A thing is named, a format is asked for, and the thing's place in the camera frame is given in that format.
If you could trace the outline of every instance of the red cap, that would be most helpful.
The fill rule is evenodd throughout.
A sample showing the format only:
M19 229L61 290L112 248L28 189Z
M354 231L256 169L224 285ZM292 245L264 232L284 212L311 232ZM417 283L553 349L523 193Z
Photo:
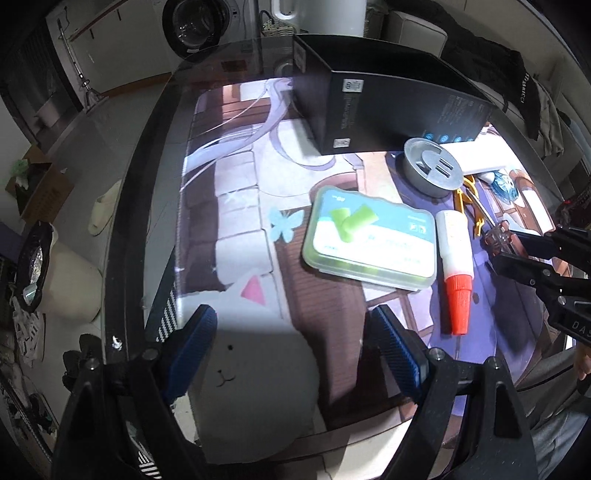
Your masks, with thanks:
M452 321L452 335L468 333L470 302L472 301L472 277L454 275L445 281L449 313Z

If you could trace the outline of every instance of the blue gripper pad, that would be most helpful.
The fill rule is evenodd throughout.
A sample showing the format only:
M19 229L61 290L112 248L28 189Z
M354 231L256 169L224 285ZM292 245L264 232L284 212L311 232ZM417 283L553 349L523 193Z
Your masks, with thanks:
M387 305L374 308L369 321L368 333L378 345L400 391L419 403L423 397L421 386L429 373L423 349Z
M187 393L217 330L217 315L209 305L201 305L180 330L163 344L158 370L161 393L167 404Z

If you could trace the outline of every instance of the blue butterfly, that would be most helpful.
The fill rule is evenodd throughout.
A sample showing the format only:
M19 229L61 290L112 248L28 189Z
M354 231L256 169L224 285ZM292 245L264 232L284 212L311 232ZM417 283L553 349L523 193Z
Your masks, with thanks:
M283 215L276 208L269 212L269 220L271 221L271 232L269 237L272 242L277 242L281 236L288 244L294 239L294 228L298 228L304 221L304 210L298 210L290 216Z

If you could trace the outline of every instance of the pink cat ear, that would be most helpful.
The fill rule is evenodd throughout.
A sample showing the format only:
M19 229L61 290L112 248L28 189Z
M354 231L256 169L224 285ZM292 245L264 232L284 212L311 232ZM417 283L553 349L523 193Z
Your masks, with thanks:
M240 296L260 305L265 305L265 295L262 292L261 282L259 281L258 276L255 275L246 282Z

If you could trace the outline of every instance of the glue bottle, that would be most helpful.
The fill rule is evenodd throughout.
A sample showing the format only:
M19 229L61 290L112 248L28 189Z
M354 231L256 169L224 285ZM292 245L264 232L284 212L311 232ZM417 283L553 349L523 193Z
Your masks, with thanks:
M439 255L443 260L443 278L449 302L453 335L468 333L472 300L472 244L466 215L442 210L435 215Z

